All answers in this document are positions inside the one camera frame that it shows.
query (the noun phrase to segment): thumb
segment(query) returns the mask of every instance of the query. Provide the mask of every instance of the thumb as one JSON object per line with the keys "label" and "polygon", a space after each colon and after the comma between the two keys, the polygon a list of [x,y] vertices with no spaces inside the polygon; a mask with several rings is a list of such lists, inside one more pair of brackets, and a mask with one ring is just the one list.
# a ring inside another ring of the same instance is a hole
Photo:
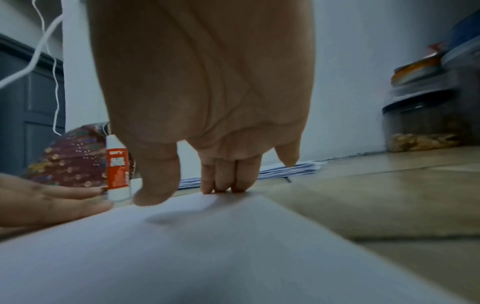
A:
{"label": "thumb", "polygon": [[285,167],[293,167],[299,161],[300,140],[301,138],[299,137],[291,143],[275,147],[278,159],[285,165]]}
{"label": "thumb", "polygon": [[150,146],[133,157],[142,178],[142,188],[133,197],[135,205],[157,205],[176,192],[180,184],[176,143]]}

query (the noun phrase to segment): finger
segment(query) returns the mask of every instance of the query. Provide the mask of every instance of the finger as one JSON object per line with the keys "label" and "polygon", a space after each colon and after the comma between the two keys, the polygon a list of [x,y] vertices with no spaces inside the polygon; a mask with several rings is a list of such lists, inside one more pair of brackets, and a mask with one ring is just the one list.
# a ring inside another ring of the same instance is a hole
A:
{"label": "finger", "polygon": [[203,194],[210,194],[215,188],[215,165],[202,161],[200,176],[200,191]]}
{"label": "finger", "polygon": [[285,165],[285,167],[293,167],[300,159],[300,140],[288,143],[282,146],[276,146],[275,151],[278,159]]}
{"label": "finger", "polygon": [[101,188],[72,188],[61,186],[41,185],[23,178],[0,174],[0,188],[22,192],[29,195],[44,194],[57,198],[86,199],[98,196]]}
{"label": "finger", "polygon": [[149,147],[146,153],[133,156],[142,178],[142,187],[133,198],[136,205],[160,204],[177,191],[180,184],[180,159],[176,143]]}
{"label": "finger", "polygon": [[232,192],[244,192],[255,184],[259,177],[262,156],[239,160],[236,165],[236,181]]}
{"label": "finger", "polygon": [[236,167],[236,161],[215,161],[215,192],[225,192],[235,184]]}
{"label": "finger", "polygon": [[84,200],[25,195],[0,189],[0,226],[20,227],[65,223],[110,210],[113,203],[102,197]]}

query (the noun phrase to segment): red label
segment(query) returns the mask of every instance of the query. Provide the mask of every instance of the red label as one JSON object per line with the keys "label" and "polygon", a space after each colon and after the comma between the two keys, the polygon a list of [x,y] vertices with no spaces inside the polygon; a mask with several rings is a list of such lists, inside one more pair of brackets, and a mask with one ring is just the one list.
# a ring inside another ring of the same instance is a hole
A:
{"label": "red label", "polygon": [[130,180],[129,154],[126,149],[106,151],[108,189],[127,187]]}

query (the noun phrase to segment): glue stick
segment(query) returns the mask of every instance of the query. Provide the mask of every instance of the glue stick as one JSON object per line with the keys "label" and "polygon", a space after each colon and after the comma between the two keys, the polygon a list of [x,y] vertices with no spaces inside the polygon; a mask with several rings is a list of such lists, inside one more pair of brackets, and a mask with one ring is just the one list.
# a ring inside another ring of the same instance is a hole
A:
{"label": "glue stick", "polygon": [[126,147],[115,135],[106,137],[107,197],[111,201],[130,198],[130,163]]}

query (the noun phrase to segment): patterned fabric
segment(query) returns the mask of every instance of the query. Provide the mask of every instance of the patterned fabric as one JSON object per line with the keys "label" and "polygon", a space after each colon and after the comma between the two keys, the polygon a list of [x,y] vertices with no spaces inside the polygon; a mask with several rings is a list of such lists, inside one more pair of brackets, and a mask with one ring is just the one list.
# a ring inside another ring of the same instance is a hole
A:
{"label": "patterned fabric", "polygon": [[[108,124],[85,125],[63,134],[28,166],[23,177],[47,185],[106,187]],[[129,158],[132,177],[135,166]]]}

